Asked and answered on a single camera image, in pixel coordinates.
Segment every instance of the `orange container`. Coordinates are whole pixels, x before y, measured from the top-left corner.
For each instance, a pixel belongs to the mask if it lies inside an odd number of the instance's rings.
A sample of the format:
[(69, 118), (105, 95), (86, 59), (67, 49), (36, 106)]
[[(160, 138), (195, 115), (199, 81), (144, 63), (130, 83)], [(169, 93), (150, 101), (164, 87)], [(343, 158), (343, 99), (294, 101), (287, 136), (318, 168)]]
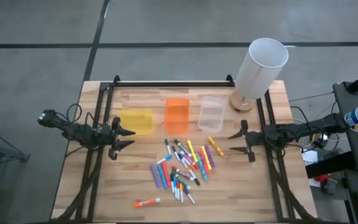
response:
[(168, 133), (183, 134), (189, 130), (189, 104), (189, 99), (167, 99), (164, 128)]

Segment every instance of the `white lamp shade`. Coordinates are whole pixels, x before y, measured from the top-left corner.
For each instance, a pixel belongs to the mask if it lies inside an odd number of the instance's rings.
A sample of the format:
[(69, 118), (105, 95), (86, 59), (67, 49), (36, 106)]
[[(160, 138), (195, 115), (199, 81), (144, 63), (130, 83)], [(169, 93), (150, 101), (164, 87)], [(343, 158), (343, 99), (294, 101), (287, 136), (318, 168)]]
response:
[(236, 78), (236, 90), (251, 100), (263, 97), (287, 61), (288, 51), (279, 41), (254, 40)]

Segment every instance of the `yellow container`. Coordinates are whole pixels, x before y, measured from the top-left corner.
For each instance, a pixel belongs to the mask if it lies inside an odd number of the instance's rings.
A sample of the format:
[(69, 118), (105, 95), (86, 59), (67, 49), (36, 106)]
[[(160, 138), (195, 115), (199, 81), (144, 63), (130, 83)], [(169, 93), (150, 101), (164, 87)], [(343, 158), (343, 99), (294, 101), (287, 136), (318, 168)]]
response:
[(152, 110), (120, 110), (122, 128), (136, 132), (136, 134), (150, 134), (152, 132)]

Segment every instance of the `marker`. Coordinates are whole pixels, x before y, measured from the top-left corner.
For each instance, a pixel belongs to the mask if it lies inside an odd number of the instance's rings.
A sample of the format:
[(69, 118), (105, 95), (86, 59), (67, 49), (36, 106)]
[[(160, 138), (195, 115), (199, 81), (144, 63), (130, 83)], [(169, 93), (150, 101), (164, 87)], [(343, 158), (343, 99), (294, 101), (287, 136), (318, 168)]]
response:
[(165, 182), (164, 173), (162, 172), (162, 168), (161, 168), (160, 164), (157, 164), (157, 169), (158, 169), (158, 172), (160, 173), (162, 185), (164, 186), (164, 189), (167, 189), (168, 188), (167, 183)]
[(194, 153), (193, 146), (191, 145), (191, 141), (189, 139), (187, 140), (187, 145), (189, 145), (191, 155), (193, 156), (193, 161), (197, 162), (196, 154)]
[(198, 186), (200, 186), (201, 184), (200, 184), (200, 182), (198, 181), (198, 179), (197, 179), (197, 177), (195, 176), (195, 174), (193, 173), (193, 171), (191, 171), (191, 170), (189, 170), (189, 171), (190, 171), (191, 175), (192, 175), (193, 178), (194, 178), (194, 182), (196, 182), (196, 184), (197, 184)]
[(160, 163), (162, 163), (163, 161), (167, 161), (167, 160), (169, 160), (169, 159), (171, 159), (171, 158), (172, 158), (172, 155), (167, 155), (165, 158), (163, 158), (162, 160), (158, 161), (157, 164), (160, 164)]
[(222, 150), (219, 148), (219, 146), (214, 142), (214, 139), (212, 139), (211, 136), (208, 136), (208, 140), (209, 142), (212, 144), (212, 146), (216, 149), (216, 151), (218, 152), (218, 154), (220, 156), (223, 156), (223, 152)]
[(192, 176), (190, 176), (189, 174), (181, 171), (180, 169), (176, 168), (176, 167), (171, 167), (173, 171), (176, 171), (178, 174), (184, 176), (186, 179), (190, 180), (190, 181), (193, 181), (194, 178)]
[(207, 145), (205, 145), (205, 151), (206, 151), (206, 154), (208, 155), (208, 159), (209, 159), (209, 162), (211, 163), (211, 167), (215, 168), (215, 163), (214, 163), (214, 160), (212, 159), (212, 154), (209, 151), (209, 148)]
[(208, 166), (208, 169), (211, 170), (212, 167), (211, 167), (211, 164), (209, 163), (209, 159), (208, 159), (208, 155), (206, 154), (205, 147), (202, 146), (202, 147), (201, 147), (201, 150), (203, 151), (206, 165)]
[(180, 201), (183, 203), (183, 184), (180, 184)]
[(174, 188), (173, 188), (173, 174), (169, 175), (169, 178), (171, 179), (171, 187), (172, 187), (172, 193), (174, 193)]
[(175, 199), (177, 199), (177, 180), (175, 177), (173, 177), (173, 194), (175, 195)]
[(165, 180), (167, 181), (167, 186), (171, 187), (171, 182), (169, 181), (169, 175), (167, 170), (167, 163), (164, 161), (161, 163), (161, 165), (162, 165), (162, 170), (164, 171)]
[(178, 156), (178, 153), (177, 153), (177, 150), (175, 149), (174, 146), (171, 146), (171, 147), (172, 147), (172, 151), (173, 151), (173, 153), (175, 154), (175, 156), (177, 157), (178, 161), (180, 161), (179, 156)]
[(186, 159), (191, 163), (191, 165), (192, 165), (193, 168), (194, 168), (193, 170), (198, 169), (197, 163), (194, 162), (193, 160), (191, 160), (190, 156), (187, 156), (187, 154), (184, 153), (183, 151), (181, 151), (180, 154), (181, 154), (182, 157), (186, 158)]
[(208, 177), (205, 173), (203, 161), (201, 161), (200, 155), (197, 155), (197, 159), (198, 159), (198, 164), (200, 165), (201, 175), (203, 176), (203, 179), (206, 180), (206, 179), (208, 179)]
[(153, 177), (157, 188), (161, 187), (160, 179), (158, 178), (157, 171), (155, 171), (154, 164), (150, 164), (150, 169), (152, 170)]
[(198, 151), (198, 154), (200, 155), (201, 161), (203, 162), (205, 173), (209, 174), (209, 169), (208, 166), (206, 165), (203, 151), (202, 150)]
[(183, 150), (188, 156), (191, 156), (191, 153), (182, 145), (182, 144), (180, 144), (180, 142), (177, 140), (177, 139), (175, 139), (175, 140), (173, 140), (174, 142), (175, 142), (175, 144), (177, 145), (177, 146), (179, 146), (179, 148), (181, 149), (181, 150)]
[(189, 190), (183, 189), (183, 191), (187, 194), (187, 197), (191, 200), (191, 202), (192, 202), (193, 204), (195, 204), (196, 202), (193, 200), (193, 197), (190, 195)]
[(179, 159), (181, 160), (181, 163), (183, 164), (183, 166), (185, 166), (185, 168), (187, 169), (186, 162), (183, 160), (183, 157), (181, 156), (181, 154), (179, 154), (178, 156), (179, 156)]
[(165, 139), (165, 145), (167, 146), (168, 154), (172, 155), (172, 154), (171, 154), (171, 149), (169, 148), (169, 142), (168, 142), (167, 139)]
[(144, 205), (152, 205), (154, 203), (159, 203), (160, 201), (161, 201), (160, 198), (156, 198), (144, 202), (135, 202), (135, 208), (139, 208), (140, 206), (144, 206)]
[(177, 181), (177, 200), (180, 200), (180, 182)]
[(191, 189), (191, 187), (186, 183), (185, 180), (183, 180), (183, 178), (181, 176), (179, 176), (179, 174), (176, 171), (171, 171), (171, 173), (173, 174), (174, 177), (176, 177), (179, 182), (181, 182), (188, 190)]

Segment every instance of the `gray floor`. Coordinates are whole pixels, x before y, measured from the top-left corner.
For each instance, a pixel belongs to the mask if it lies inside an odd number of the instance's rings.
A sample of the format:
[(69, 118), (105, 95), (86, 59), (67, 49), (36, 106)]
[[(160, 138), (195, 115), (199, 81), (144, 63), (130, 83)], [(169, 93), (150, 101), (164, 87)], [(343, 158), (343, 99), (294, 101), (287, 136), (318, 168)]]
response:
[[(91, 43), (103, 0), (0, 0), (0, 44)], [(358, 41), (358, 0), (112, 0), (101, 42)], [(332, 91), (358, 78), (358, 47), (289, 48), (279, 75), (289, 99)], [(247, 48), (101, 49), (91, 80), (222, 80)], [(67, 142), (40, 127), (46, 108), (78, 100), (89, 49), (0, 49), (0, 134), (30, 153), (13, 162), (0, 194), (0, 222), (48, 220)], [(294, 101), (308, 119), (330, 113), (332, 95)], [(298, 111), (294, 117), (303, 119)], [(349, 150), (347, 143), (341, 148)], [(345, 220), (341, 195), (313, 189), (319, 217)]]

